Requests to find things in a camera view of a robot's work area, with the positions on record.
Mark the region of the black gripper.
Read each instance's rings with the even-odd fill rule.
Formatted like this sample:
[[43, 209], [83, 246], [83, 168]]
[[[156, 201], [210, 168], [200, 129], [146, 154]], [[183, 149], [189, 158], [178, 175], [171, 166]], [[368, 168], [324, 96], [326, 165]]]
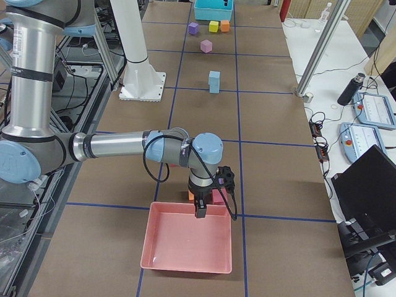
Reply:
[[191, 178], [189, 178], [188, 188], [189, 191], [194, 195], [194, 207], [195, 217], [205, 218], [207, 213], [207, 204], [212, 204], [212, 191], [216, 190], [219, 193], [219, 189], [225, 189], [225, 198], [228, 194], [231, 199], [235, 202], [235, 174], [232, 172], [229, 166], [219, 166], [216, 175], [212, 179], [206, 179], [210, 184], [208, 186], [196, 185]]

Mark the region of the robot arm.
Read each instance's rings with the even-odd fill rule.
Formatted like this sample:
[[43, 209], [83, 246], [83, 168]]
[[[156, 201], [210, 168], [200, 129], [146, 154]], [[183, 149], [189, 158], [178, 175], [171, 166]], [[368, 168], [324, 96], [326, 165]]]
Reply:
[[141, 155], [143, 161], [190, 169], [188, 188], [197, 218], [208, 214], [213, 190], [236, 218], [234, 174], [220, 165], [223, 143], [215, 134], [190, 137], [178, 127], [108, 135], [51, 130], [56, 38], [94, 35], [93, 1], [8, 1], [6, 13], [14, 38], [10, 120], [1, 131], [2, 180], [21, 184], [90, 158]]

